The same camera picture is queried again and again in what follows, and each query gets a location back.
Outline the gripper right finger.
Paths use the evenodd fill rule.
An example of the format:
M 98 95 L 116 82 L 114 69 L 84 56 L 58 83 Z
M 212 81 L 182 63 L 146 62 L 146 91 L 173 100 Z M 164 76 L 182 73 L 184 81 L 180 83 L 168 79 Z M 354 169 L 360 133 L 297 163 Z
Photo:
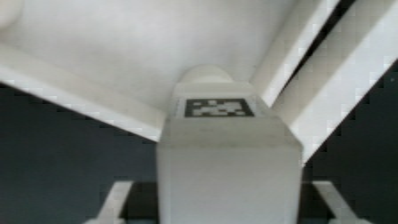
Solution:
M 358 216 L 331 181 L 303 183 L 299 224 L 374 224 Z

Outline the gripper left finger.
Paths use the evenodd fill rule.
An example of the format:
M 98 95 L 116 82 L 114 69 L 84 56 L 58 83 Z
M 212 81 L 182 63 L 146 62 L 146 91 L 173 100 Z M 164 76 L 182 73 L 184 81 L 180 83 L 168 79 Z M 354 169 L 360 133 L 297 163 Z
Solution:
M 159 224 L 157 183 L 118 181 L 98 215 L 82 224 Z

